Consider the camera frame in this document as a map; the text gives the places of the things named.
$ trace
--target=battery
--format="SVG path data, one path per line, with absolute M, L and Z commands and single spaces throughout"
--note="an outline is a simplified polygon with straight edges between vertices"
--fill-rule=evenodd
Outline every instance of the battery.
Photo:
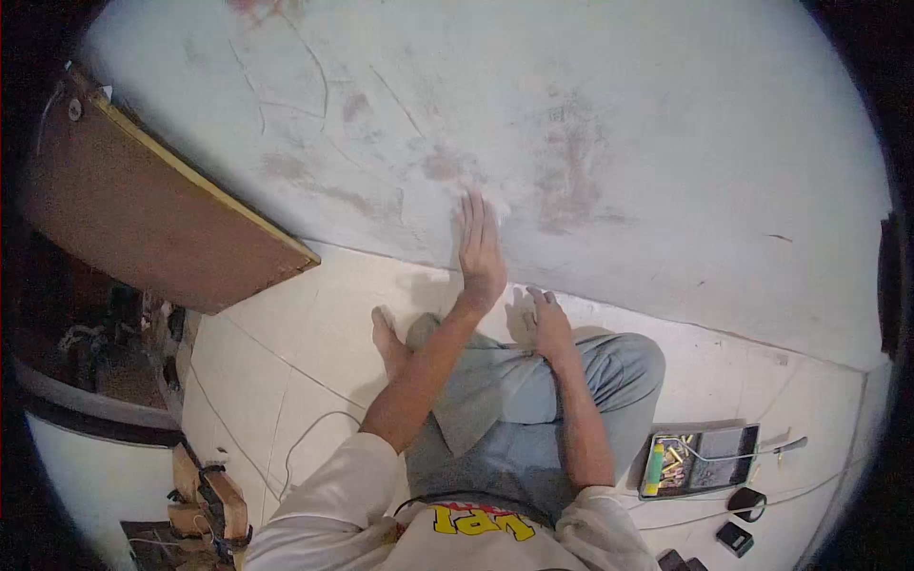
M 752 534 L 733 522 L 727 522 L 717 530 L 717 540 L 736 557 L 742 557 L 755 544 Z

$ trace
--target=wooden board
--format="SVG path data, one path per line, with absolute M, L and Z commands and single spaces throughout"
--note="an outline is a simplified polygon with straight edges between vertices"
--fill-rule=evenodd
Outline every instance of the wooden board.
M 200 472 L 187 454 L 184 444 L 178 444 L 172 450 L 172 473 L 175 480 L 175 489 L 181 494 L 185 502 L 200 503 L 203 498 L 200 497 L 197 487 L 200 485 Z
M 68 116 L 72 100 L 82 114 Z M 19 207 L 66 251 L 134 287 L 216 313 L 320 263 L 69 77 Z
M 238 485 L 222 471 L 209 472 L 205 477 L 222 501 L 222 513 L 226 520 L 223 535 L 226 539 L 244 539 L 248 536 L 248 505 Z
M 168 521 L 181 535 L 202 535 L 209 532 L 207 518 L 195 503 L 168 504 Z

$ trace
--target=floor tile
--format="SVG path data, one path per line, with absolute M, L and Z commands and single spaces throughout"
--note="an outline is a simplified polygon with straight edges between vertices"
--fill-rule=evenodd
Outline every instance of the floor tile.
M 863 388 L 859 373 L 799 357 L 773 398 L 752 398 L 752 387 L 741 414 L 760 423 L 762 441 L 788 433 L 787 441 L 808 439 L 805 448 L 786 452 L 780 466 L 772 455 L 760 457 L 753 487 L 774 494 L 824 481 L 845 466 Z
M 371 309 L 388 306 L 404 339 L 416 317 L 422 312 L 443 314 L 461 287 L 455 272 L 326 245 L 316 249 L 324 259 L 319 268 L 217 317 L 205 317 L 192 355 L 200 384 L 188 384 L 188 439 L 195 447 L 199 442 L 208 453 L 235 462 L 229 473 L 233 478 L 238 474 L 252 522 L 266 522 L 278 507 L 274 496 L 286 481 L 287 457 L 290 484 L 300 484 L 356 425 L 333 415 L 293 448 L 304 431 L 332 410 L 362 418 L 385 384 L 383 365 L 371 343 Z M 888 392 L 887 375 L 872 375 L 864 384 L 855 371 L 790 351 L 563 293 L 557 297 L 574 328 L 643 333 L 661 346 L 667 374 L 655 422 L 759 422 L 761 440 L 772 441 L 764 449 L 776 445 L 775 440 L 780 444 L 801 436 L 809 439 L 806 448 L 785 454 L 780 466 L 774 456 L 756 460 L 752 487 L 765 492 L 770 502 L 789 501 L 771 506 L 748 528 L 756 536 L 756 546 L 743 559 L 714 539 L 728 519 L 719 513 L 726 509 L 729 491 L 677 502 L 622 498 L 642 528 L 711 516 L 645 531 L 658 555 L 675 547 L 686 558 L 699 556 L 708 568 L 792 567 L 823 516 L 840 513 L 835 506 L 851 493 L 843 483 L 839 489 L 840 479 L 833 476 L 845 466 L 852 444 L 855 458 L 863 458 L 874 445 Z M 521 314 L 530 308 L 532 300 L 523 285 L 509 284 L 480 331 L 504 343 L 529 344 Z M 206 405 L 201 386 L 256 467 L 269 473 L 269 488 L 254 464 L 243 455 L 236 460 L 239 451 L 233 443 L 223 443 L 226 433 Z M 216 446 L 227 454 L 212 452 Z M 845 482 L 859 478 L 862 466 L 853 464 Z M 392 508 L 409 498 L 403 472 Z
M 248 506 L 248 523 L 256 531 L 260 528 L 263 517 L 263 493 L 266 484 L 263 476 L 251 461 L 245 458 L 244 452 L 239 449 L 232 437 L 238 438 L 234 434 L 229 435 L 225 425 L 217 422 L 213 445 L 218 450 L 218 460 L 225 466 L 228 476 L 241 489 L 241 495 Z
M 292 369 L 224 316 L 203 319 L 191 363 L 228 430 L 266 471 Z
M 274 497 L 280 496 L 286 483 L 287 460 L 290 473 L 288 491 L 305 481 L 344 440 L 356 433 L 357 423 L 344 415 L 333 414 L 318 420 L 332 411 L 345 411 L 359 421 L 365 415 L 363 409 L 298 371 L 292 371 L 270 462 L 270 487 Z
M 891 364 L 883 365 L 866 375 L 851 460 L 860 460 L 878 447 L 891 406 L 889 402 L 892 388 L 891 376 Z
M 805 555 L 810 562 L 815 558 L 818 550 L 825 546 L 835 527 L 847 516 L 847 509 L 860 493 L 859 485 L 870 469 L 869 466 L 868 461 L 855 461 L 847 468 L 844 478 L 838 482 L 832 502 L 819 523 L 819 529 L 813 536 L 813 540 L 806 549 Z
M 193 372 L 187 378 L 183 409 L 181 430 L 191 449 L 201 462 L 214 460 L 217 454 L 213 446 L 213 435 L 218 420 Z

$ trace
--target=white wall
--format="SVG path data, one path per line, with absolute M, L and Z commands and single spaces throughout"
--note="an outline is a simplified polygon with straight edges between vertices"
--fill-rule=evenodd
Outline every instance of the white wall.
M 81 57 L 301 238 L 452 266 L 479 185 L 512 280 L 882 362 L 884 165 L 795 3 L 114 0 Z
M 69 432 L 32 415 L 28 427 L 54 492 L 110 569 L 135 569 L 121 520 L 168 520 L 175 487 L 170 449 L 131 446 Z

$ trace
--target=wooden block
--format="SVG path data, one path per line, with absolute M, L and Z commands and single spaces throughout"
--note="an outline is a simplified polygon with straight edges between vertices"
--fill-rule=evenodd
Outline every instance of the wooden block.
M 244 502 L 241 490 L 225 472 L 208 472 L 205 475 L 209 486 L 222 501 L 222 512 L 225 515 L 226 539 L 244 539 L 248 536 L 248 505 Z
M 195 503 L 172 503 L 168 506 L 168 520 L 181 535 L 201 535 L 209 531 L 203 510 Z
M 190 459 L 184 444 L 175 446 L 172 452 L 172 472 L 174 474 L 175 489 L 181 494 L 185 502 L 200 503 L 197 488 L 200 486 L 200 473 L 194 461 Z

